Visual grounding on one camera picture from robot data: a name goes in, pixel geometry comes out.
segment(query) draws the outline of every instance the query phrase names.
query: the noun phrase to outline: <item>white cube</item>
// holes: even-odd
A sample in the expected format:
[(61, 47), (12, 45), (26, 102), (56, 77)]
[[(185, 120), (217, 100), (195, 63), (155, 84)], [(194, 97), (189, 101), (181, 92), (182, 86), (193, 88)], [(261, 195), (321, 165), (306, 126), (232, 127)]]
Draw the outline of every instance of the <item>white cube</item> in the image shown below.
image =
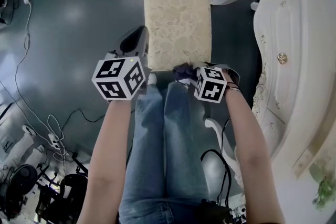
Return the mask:
[(100, 60), (92, 82), (106, 100), (131, 100), (145, 81), (137, 56)]
[(201, 67), (194, 96), (202, 101), (220, 103), (227, 85), (221, 68)]

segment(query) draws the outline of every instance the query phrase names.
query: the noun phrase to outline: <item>gold knob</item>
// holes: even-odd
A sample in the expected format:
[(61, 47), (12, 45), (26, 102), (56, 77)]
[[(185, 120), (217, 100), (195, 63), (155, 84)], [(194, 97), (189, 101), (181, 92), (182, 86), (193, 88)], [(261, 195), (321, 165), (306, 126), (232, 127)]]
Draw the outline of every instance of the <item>gold knob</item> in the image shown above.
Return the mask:
[(287, 55), (286, 54), (279, 54), (278, 61), (281, 65), (287, 62)]

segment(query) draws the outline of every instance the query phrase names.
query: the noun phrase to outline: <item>white pants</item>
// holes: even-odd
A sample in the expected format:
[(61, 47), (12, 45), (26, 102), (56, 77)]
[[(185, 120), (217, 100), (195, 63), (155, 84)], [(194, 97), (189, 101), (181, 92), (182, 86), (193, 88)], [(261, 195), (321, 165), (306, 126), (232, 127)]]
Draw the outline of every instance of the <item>white pants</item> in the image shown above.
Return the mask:
[[(4, 160), (2, 165), (0, 166), (0, 180), (2, 181), (8, 174), (8, 171), (12, 168), (14, 171), (19, 165), (22, 156), (25, 154), (27, 149), (34, 143), (33, 138), (30, 134), (25, 133), (19, 142), (17, 142), (12, 150), (10, 151), (7, 158)], [(30, 164), (35, 168), (40, 163), (43, 157), (43, 153), (38, 151), (37, 149), (33, 150), (33, 153), (28, 157), (25, 164)]]

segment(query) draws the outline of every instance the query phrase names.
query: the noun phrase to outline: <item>person's left arm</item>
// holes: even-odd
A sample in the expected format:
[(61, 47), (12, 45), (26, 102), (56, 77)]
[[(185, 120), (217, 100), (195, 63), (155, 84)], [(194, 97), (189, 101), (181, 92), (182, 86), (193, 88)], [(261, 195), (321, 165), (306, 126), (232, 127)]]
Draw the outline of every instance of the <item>person's left arm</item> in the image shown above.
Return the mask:
[(100, 129), (89, 167), (79, 224), (114, 223), (125, 181), (131, 101), (112, 101)]

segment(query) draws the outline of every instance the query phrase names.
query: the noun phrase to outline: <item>foot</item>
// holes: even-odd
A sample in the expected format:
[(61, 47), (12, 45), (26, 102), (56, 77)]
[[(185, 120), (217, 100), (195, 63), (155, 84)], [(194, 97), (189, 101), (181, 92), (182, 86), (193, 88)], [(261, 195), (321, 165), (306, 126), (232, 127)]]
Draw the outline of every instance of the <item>foot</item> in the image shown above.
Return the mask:
[(29, 134), (32, 138), (36, 137), (35, 131), (27, 125), (23, 125), (22, 130), (25, 132), (25, 134)]
[(37, 150), (40, 151), (41, 153), (43, 153), (45, 149), (46, 149), (46, 148), (45, 148), (43, 145), (39, 145), (39, 146), (37, 147)]
[(150, 73), (149, 76), (148, 76), (147, 85), (156, 85), (156, 82), (157, 82), (156, 75), (153, 74), (153, 73)]

